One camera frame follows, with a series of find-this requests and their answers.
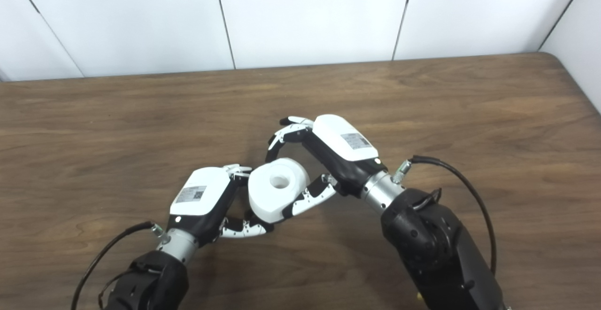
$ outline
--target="black arm housing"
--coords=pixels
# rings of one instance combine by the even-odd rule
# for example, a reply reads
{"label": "black arm housing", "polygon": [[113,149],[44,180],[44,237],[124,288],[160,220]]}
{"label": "black arm housing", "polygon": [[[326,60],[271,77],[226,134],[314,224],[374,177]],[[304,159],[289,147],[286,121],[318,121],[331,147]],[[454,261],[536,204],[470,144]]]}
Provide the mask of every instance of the black arm housing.
{"label": "black arm housing", "polygon": [[105,310],[176,310],[187,289],[183,263],[151,251],[133,260],[129,272],[115,284]]}
{"label": "black arm housing", "polygon": [[505,310],[501,287],[468,230],[430,195],[407,189],[382,214],[384,237],[397,248],[430,310]]}

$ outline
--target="robotic arm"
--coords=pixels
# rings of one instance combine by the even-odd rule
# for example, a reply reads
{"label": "robotic arm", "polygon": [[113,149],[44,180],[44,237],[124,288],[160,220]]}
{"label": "robotic arm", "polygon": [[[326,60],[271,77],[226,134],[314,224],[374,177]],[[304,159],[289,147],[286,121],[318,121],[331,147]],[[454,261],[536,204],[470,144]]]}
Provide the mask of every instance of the robotic arm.
{"label": "robotic arm", "polygon": [[[244,220],[225,216],[238,187],[247,185],[250,171],[251,168],[238,164],[194,171],[171,204],[167,231],[149,223],[159,237],[157,248],[134,259],[125,272],[105,286],[116,280],[104,309],[176,310],[188,289],[186,265],[198,248],[219,237],[242,238],[272,231],[273,225],[259,220],[251,212],[247,212]],[[77,287],[72,310],[77,307],[79,292],[89,273],[114,242],[116,240],[90,265]],[[103,292],[99,295],[101,309],[102,296]]]}
{"label": "robotic arm", "polygon": [[269,140],[266,162],[275,160],[285,143],[302,143],[329,171],[311,184],[322,182],[322,191],[310,195],[338,192],[365,200],[380,215],[384,237],[430,310],[509,309],[468,230],[438,203],[441,190],[426,193],[400,184],[410,160],[392,177],[377,149],[339,116],[321,115],[314,122],[288,117],[280,124],[285,127]]}

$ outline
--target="wooden table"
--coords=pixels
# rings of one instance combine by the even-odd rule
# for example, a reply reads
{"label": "wooden table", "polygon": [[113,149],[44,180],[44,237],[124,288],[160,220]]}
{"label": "wooden table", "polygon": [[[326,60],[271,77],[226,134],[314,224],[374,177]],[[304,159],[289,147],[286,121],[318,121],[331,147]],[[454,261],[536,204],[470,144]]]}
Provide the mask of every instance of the wooden table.
{"label": "wooden table", "polygon": [[[432,155],[470,178],[514,309],[601,308],[601,117],[547,54],[2,83],[0,308],[68,308],[94,255],[125,227],[164,223],[194,169],[259,166],[279,118],[324,113],[354,124],[391,168]],[[300,146],[282,155],[322,170]],[[457,179],[416,166],[406,185],[444,188],[488,257]],[[80,309],[96,309],[101,285],[154,247],[150,233],[116,245]],[[425,308],[378,217],[352,197],[206,246],[189,277],[181,310]]]}

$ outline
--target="cable connector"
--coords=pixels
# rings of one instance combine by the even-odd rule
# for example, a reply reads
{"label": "cable connector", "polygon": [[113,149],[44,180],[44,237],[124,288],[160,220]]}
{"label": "cable connector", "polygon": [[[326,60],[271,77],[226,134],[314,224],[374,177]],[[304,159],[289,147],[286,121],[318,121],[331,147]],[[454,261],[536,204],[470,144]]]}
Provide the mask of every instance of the cable connector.
{"label": "cable connector", "polygon": [[165,235],[165,231],[163,230],[163,228],[158,225],[158,224],[154,224],[151,228],[150,231],[152,231],[152,233],[154,233],[154,235],[157,237],[157,239],[161,240],[163,238],[163,235]]}
{"label": "cable connector", "polygon": [[405,175],[407,175],[407,173],[409,172],[409,169],[411,169],[411,161],[405,160],[401,164],[401,166],[397,169],[397,172],[394,173],[393,177],[391,178],[393,183],[401,184],[401,181],[403,181],[403,178],[405,177]]}

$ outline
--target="hole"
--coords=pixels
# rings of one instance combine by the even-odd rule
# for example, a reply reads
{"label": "hole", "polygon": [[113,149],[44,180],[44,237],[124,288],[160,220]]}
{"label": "hole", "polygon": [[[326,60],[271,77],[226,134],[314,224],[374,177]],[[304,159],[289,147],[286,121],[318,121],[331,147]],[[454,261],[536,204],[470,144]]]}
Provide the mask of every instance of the hole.
{"label": "hole", "polygon": [[283,189],[290,185],[290,180],[281,174],[273,174],[269,178],[269,183],[277,189]]}

